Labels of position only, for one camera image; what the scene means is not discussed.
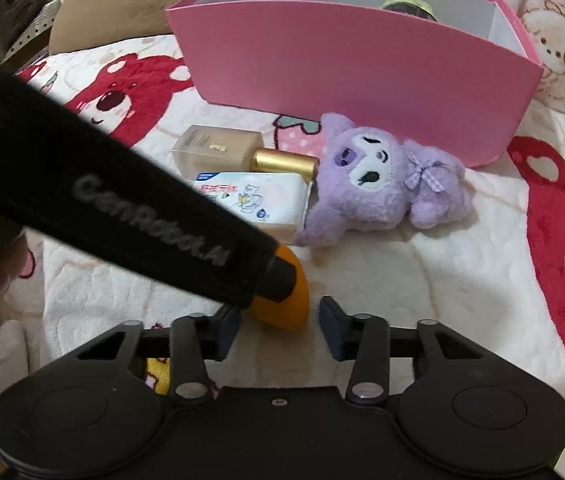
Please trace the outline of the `orange makeup sponge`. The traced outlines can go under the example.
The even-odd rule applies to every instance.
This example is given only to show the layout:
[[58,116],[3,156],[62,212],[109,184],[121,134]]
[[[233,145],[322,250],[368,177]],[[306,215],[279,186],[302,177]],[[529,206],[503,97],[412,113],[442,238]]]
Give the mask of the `orange makeup sponge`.
[[284,244],[278,247],[276,256],[290,263],[295,270],[296,282],[291,295],[281,302],[255,297],[250,312],[260,321],[281,330],[304,330],[311,310],[311,297],[303,266],[295,253]]

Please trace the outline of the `white wet wipes pack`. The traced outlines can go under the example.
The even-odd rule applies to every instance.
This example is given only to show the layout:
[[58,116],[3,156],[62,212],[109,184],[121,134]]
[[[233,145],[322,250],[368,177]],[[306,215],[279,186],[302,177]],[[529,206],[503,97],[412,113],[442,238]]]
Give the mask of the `white wet wipes pack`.
[[290,245],[304,228],[311,183],[299,174],[202,172],[192,186],[280,243]]

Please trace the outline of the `purple plush toy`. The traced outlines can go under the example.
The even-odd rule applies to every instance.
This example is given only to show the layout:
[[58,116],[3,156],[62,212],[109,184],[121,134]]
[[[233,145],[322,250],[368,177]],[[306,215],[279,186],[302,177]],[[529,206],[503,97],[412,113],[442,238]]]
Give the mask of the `purple plush toy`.
[[470,214],[472,195],[457,157],[342,114],[325,113],[320,122],[327,148],[296,245],[333,246],[347,231],[390,230],[404,219],[428,230]]

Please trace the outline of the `beige foundation bottle gold cap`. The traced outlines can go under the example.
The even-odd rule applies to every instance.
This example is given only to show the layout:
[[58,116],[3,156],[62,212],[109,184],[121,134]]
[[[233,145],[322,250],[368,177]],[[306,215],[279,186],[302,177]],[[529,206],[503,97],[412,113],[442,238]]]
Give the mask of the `beige foundation bottle gold cap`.
[[266,148],[258,131],[190,126],[172,148],[180,174],[194,180],[203,172],[299,174],[306,182],[317,176],[314,156]]

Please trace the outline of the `green yarn ball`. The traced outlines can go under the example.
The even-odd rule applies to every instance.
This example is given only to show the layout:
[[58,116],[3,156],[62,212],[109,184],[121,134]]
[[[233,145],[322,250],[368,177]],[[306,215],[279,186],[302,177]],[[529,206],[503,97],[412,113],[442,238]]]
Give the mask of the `green yarn ball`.
[[424,20],[436,22],[432,6],[423,0],[386,0],[382,3],[382,10],[416,16]]

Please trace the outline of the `brown pillow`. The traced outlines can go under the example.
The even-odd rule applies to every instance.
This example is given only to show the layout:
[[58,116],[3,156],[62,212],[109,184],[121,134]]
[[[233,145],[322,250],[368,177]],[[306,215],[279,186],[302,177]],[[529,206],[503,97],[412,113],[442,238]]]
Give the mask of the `brown pillow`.
[[68,53],[171,31],[165,9],[179,0],[62,0],[49,52]]

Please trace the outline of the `pink cardboard box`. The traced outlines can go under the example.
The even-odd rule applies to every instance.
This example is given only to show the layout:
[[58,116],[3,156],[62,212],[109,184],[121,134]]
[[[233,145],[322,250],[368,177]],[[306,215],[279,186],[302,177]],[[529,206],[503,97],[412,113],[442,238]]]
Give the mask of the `pink cardboard box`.
[[203,99],[317,120],[327,112],[434,145],[469,167],[509,145],[543,66],[503,0],[180,0],[166,11]]

